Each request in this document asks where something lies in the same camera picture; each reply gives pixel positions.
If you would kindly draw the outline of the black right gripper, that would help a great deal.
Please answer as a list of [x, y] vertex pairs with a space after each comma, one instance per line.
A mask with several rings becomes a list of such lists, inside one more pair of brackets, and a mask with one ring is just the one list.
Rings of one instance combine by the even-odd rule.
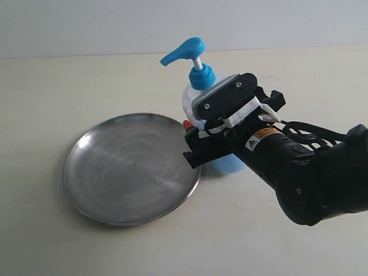
[[230, 140], [238, 137], [242, 130], [250, 129], [250, 126], [260, 122], [262, 118], [275, 119], [278, 122], [277, 111], [284, 105], [286, 102], [282, 93], [273, 90], [268, 96], [262, 87], [257, 86], [252, 100], [228, 118], [205, 120], [203, 131], [189, 120], [183, 121], [185, 142], [190, 148], [183, 156], [193, 168], [196, 168], [233, 153]]

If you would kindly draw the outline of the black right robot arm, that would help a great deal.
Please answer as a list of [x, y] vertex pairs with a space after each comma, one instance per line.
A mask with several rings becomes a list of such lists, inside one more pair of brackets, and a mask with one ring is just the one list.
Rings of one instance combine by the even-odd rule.
[[285, 104], [283, 94], [266, 95], [259, 86], [246, 92], [243, 106], [252, 112], [233, 127], [221, 119], [203, 131], [185, 121], [184, 156], [192, 167], [236, 155], [274, 191], [294, 223], [313, 226], [343, 214], [367, 211], [367, 128], [346, 134], [286, 121], [274, 126], [272, 115]]

